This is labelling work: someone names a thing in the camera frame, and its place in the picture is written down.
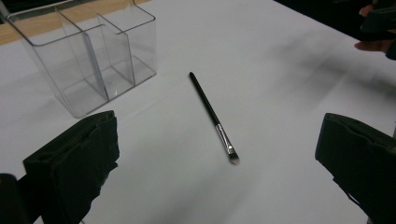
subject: acrylic compartment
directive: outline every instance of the acrylic compartment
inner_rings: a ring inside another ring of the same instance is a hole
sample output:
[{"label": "acrylic compartment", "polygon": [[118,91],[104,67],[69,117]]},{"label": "acrylic compartment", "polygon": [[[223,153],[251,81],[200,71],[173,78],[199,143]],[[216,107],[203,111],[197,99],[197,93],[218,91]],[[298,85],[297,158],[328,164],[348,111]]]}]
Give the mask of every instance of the acrylic compartment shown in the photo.
[{"label": "acrylic compartment", "polygon": [[156,74],[155,17],[134,1],[70,0],[10,14],[7,21],[76,118]]}]

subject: makeup brush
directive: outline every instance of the makeup brush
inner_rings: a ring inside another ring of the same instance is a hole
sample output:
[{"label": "makeup brush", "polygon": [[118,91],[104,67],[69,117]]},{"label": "makeup brush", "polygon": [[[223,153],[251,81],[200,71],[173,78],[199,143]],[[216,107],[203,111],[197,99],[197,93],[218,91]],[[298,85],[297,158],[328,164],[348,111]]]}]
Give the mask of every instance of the makeup brush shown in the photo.
[{"label": "makeup brush", "polygon": [[235,152],[235,148],[233,148],[233,145],[231,145],[231,142],[228,139],[227,134],[224,132],[224,129],[222,128],[220,121],[215,114],[215,111],[213,110],[212,106],[210,105],[209,101],[207,100],[207,98],[204,94],[204,91],[202,90],[201,86],[199,85],[198,80],[195,77],[194,73],[190,73],[190,78],[191,78],[192,83],[194,84],[195,89],[198,91],[198,94],[201,97],[201,100],[204,103],[206,111],[207,111],[207,113],[209,113],[209,116],[212,119],[216,130],[218,130],[221,141],[224,144],[225,150],[227,151],[227,154],[230,158],[230,162],[234,165],[237,165],[239,163],[239,157]]}]

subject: white tabletop surface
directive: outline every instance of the white tabletop surface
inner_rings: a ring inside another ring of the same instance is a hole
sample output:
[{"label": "white tabletop surface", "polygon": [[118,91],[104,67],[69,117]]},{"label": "white tabletop surface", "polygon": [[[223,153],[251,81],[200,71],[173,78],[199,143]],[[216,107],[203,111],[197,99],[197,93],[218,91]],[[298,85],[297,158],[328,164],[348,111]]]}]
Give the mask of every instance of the white tabletop surface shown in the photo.
[{"label": "white tabletop surface", "polygon": [[[269,0],[142,7],[157,18],[158,74],[94,112],[115,111],[120,158],[85,223],[365,223],[314,154],[327,112],[392,135],[396,62]],[[0,46],[0,68],[0,172],[21,178],[22,160],[78,120],[21,42]],[[229,163],[189,72],[239,165]]]}]

